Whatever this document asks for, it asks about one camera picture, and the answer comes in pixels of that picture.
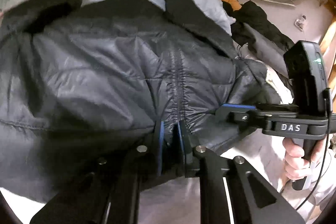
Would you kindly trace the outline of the right hand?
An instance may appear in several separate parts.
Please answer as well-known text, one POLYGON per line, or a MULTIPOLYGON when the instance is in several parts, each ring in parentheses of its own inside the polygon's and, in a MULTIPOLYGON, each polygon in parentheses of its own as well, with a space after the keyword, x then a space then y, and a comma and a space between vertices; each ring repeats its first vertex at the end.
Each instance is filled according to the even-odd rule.
POLYGON ((312 174, 313 168, 311 165, 317 167, 322 161, 325 148, 329 147, 330 142, 327 137, 319 140, 314 146, 310 160, 303 158, 305 156, 303 148, 294 144, 291 138, 285 138, 282 145, 285 148, 285 175, 288 179, 296 181, 312 174))

